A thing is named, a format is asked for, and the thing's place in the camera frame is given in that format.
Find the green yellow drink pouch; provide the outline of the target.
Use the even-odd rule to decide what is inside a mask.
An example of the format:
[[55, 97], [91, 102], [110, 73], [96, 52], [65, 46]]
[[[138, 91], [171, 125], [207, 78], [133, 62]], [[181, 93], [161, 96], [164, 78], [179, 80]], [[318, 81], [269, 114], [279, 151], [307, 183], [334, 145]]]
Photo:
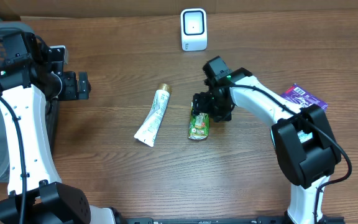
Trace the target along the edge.
[[207, 113], [193, 114], [193, 107], [190, 111], [190, 125], [188, 138], [192, 140], [204, 140], [209, 134], [209, 115]]

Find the white tube gold cap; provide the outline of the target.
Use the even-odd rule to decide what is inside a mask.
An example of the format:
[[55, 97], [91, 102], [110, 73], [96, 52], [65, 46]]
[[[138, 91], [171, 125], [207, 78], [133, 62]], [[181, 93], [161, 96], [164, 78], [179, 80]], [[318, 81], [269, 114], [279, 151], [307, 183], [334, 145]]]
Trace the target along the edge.
[[171, 92], [172, 88], [170, 85], [165, 83], [159, 84], [154, 95], [151, 109], [145, 121], [142, 123], [142, 126], [134, 135], [138, 141], [150, 147], [154, 146], [155, 138], [157, 137], [159, 127], [166, 112]]

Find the purple square packet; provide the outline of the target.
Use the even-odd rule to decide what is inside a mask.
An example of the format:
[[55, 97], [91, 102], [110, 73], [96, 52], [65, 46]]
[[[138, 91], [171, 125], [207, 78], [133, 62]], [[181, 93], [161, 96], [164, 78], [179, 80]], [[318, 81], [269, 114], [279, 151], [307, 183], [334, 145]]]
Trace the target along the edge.
[[324, 112], [328, 108], [328, 104], [312, 95], [306, 89], [294, 83], [288, 90], [280, 95], [282, 98], [301, 105], [302, 107], [309, 107], [310, 105], [318, 105]]

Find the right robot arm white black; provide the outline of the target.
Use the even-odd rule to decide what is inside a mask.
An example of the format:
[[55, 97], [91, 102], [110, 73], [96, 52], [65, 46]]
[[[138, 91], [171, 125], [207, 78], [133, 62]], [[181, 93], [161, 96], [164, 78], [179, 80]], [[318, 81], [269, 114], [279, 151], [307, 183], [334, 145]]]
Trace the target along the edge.
[[230, 121], [239, 107], [269, 128], [277, 161], [291, 183], [289, 223], [328, 223], [321, 207], [325, 186], [341, 161], [341, 152], [323, 109], [303, 107], [269, 90], [244, 69], [231, 70], [221, 57], [203, 66], [207, 92], [193, 97], [193, 113], [215, 122]]

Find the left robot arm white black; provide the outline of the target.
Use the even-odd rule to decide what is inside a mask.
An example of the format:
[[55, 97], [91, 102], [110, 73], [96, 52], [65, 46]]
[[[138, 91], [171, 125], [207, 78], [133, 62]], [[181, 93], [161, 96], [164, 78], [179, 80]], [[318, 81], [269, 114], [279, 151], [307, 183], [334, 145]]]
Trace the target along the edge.
[[53, 100], [88, 99], [87, 74], [64, 71], [66, 48], [48, 46], [31, 32], [5, 35], [0, 43], [7, 53], [0, 67], [0, 110], [10, 163], [0, 221], [117, 223], [114, 209], [93, 206], [82, 190], [63, 184], [52, 159], [46, 105]]

